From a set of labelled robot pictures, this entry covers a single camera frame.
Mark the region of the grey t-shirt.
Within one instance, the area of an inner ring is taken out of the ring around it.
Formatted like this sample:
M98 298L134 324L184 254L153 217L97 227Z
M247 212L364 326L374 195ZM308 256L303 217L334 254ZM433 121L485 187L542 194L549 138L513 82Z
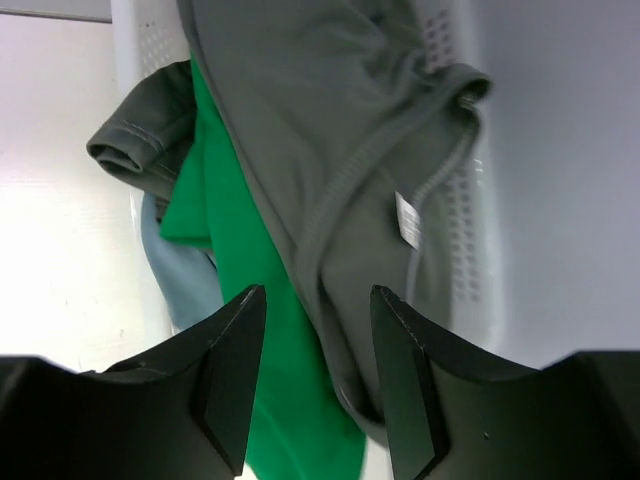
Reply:
M445 186L490 87L450 63L445 1L181 1L193 53L140 82L90 138L113 177L176 207L197 78L319 336L340 403L385 442L369 313L384 285L452 317Z

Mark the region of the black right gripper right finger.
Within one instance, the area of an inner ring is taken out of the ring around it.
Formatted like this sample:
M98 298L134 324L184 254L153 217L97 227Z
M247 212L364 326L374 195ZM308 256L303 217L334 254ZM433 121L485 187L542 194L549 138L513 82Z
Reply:
M371 292L397 479L635 479L639 355L577 352L540 370Z

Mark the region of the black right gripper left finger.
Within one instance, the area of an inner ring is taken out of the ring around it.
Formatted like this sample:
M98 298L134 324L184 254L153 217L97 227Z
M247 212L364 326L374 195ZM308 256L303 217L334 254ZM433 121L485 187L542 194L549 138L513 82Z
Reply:
M243 472L266 323L246 288L102 372L1 360L5 479L233 479Z

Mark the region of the green t-shirt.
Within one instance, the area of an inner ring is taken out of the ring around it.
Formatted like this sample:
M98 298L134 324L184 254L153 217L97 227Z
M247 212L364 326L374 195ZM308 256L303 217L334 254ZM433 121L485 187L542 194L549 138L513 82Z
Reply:
M266 290L266 329L247 463L260 479L357 479L365 436L335 395L316 332L197 68L189 89L196 102L195 138L161 222L161 235L212 250L224 300L251 284Z

